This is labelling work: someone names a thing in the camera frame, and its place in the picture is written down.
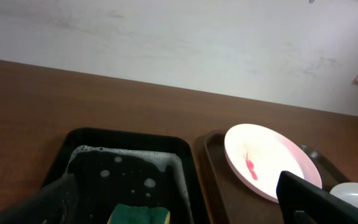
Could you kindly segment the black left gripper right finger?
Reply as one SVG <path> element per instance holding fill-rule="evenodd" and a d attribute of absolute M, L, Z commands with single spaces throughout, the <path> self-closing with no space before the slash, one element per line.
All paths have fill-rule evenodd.
<path fill-rule="evenodd" d="M 285 224 L 358 224 L 358 208 L 289 171 L 280 173 L 276 194 Z"/>

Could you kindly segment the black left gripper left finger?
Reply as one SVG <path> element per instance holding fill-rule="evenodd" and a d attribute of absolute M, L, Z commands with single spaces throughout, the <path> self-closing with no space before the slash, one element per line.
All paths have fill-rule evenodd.
<path fill-rule="evenodd" d="M 64 175 L 22 203 L 0 211 L 0 224 L 73 223 L 78 201 L 75 176 Z"/>

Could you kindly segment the pink plate with red stain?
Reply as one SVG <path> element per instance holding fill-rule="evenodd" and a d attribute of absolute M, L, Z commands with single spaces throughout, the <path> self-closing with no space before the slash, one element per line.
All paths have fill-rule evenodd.
<path fill-rule="evenodd" d="M 235 175 L 253 192 L 277 203 L 280 173 L 292 174 L 322 188 L 309 156 L 282 134 L 256 124 L 238 124 L 224 136 L 224 154 Z"/>

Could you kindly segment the green yellow sponge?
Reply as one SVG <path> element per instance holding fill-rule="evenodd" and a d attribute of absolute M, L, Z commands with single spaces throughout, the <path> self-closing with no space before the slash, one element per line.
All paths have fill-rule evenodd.
<path fill-rule="evenodd" d="M 169 224 L 170 211 L 163 207 L 115 206 L 107 224 Z"/>

